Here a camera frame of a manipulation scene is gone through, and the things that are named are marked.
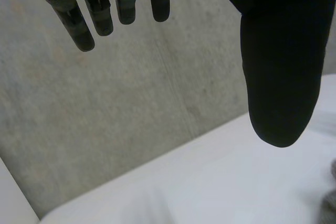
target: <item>white table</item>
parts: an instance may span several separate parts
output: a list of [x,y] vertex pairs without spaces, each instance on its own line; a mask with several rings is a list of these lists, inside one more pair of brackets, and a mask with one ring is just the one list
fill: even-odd
[[334,158],[336,75],[323,77],[314,116],[293,146],[264,143],[245,114],[57,208],[41,224],[135,224],[167,210],[176,224],[313,224],[322,196],[336,187]]

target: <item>gray concrete wall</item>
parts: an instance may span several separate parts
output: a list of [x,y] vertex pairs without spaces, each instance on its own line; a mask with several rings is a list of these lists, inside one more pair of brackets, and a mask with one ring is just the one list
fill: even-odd
[[[44,0],[1,0],[0,157],[41,217],[247,111],[240,15],[228,0],[137,0],[80,52]],[[335,72],[335,31],[326,72]]]

